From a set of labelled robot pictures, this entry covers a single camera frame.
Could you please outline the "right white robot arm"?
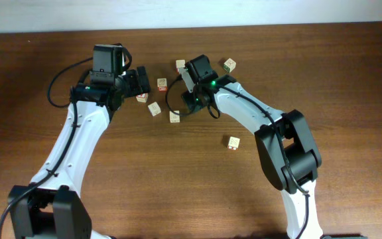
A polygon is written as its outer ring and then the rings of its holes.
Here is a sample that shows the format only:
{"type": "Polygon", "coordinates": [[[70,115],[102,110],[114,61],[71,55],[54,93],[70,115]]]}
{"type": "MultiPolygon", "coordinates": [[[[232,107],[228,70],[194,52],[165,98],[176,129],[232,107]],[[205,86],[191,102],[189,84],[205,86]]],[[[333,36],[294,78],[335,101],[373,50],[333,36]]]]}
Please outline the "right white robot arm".
{"type": "Polygon", "coordinates": [[[232,76],[218,76],[207,56],[178,69],[187,91],[182,99],[194,113],[216,110],[237,120],[255,137],[264,175],[281,192],[289,238],[321,238],[314,189],[320,152],[301,112],[276,110],[248,93],[232,76]]]}

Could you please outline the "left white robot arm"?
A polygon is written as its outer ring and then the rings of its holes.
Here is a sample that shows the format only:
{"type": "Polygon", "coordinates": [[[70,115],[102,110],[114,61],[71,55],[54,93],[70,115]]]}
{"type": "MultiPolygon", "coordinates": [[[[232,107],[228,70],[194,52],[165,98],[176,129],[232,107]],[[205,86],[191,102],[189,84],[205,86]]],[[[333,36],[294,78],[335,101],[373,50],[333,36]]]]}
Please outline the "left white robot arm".
{"type": "Polygon", "coordinates": [[[15,238],[103,238],[81,201],[85,172],[99,138],[125,98],[151,90],[145,67],[130,67],[120,43],[97,44],[70,89],[66,121],[44,165],[27,186],[15,185],[0,219],[11,217],[15,238]]]}

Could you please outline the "wooden block red A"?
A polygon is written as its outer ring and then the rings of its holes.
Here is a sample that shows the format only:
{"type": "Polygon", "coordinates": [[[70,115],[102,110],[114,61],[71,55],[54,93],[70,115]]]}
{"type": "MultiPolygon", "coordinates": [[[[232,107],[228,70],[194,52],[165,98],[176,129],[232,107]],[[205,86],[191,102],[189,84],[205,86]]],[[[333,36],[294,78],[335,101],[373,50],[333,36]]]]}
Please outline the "wooden block red A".
{"type": "Polygon", "coordinates": [[[140,94],[140,95],[136,96],[136,99],[138,102],[147,103],[148,97],[149,97],[149,94],[144,93],[144,94],[140,94]]]}

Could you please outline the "wooden block number one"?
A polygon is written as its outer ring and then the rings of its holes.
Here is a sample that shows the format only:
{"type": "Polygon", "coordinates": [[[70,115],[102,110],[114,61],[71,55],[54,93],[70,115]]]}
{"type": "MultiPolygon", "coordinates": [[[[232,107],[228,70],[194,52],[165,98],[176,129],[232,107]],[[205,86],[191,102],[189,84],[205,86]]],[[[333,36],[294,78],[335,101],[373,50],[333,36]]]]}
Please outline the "wooden block number one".
{"type": "Polygon", "coordinates": [[[179,123],[180,122],[180,112],[178,110],[169,112],[170,123],[179,123]]]}

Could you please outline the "wooden block letter N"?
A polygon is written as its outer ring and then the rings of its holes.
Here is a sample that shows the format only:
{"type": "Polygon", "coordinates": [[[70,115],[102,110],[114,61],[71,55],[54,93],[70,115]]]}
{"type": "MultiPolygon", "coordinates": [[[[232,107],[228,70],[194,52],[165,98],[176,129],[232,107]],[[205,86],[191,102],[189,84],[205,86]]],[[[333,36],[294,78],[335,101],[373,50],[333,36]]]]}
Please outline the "wooden block letter N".
{"type": "Polygon", "coordinates": [[[231,136],[231,137],[229,138],[227,147],[228,147],[229,149],[232,149],[232,150],[237,150],[238,147],[239,147],[239,142],[240,142],[240,138],[232,137],[232,136],[231,136]]]}

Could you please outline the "wooden block number four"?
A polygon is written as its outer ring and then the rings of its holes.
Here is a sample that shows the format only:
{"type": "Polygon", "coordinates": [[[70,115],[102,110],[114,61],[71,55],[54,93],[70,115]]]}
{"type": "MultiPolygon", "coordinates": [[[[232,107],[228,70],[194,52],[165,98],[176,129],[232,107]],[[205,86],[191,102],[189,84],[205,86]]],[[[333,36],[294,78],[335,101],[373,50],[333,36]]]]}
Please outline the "wooden block number four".
{"type": "Polygon", "coordinates": [[[148,109],[152,116],[156,116],[161,113],[161,108],[157,102],[153,102],[148,105],[148,109]]]}

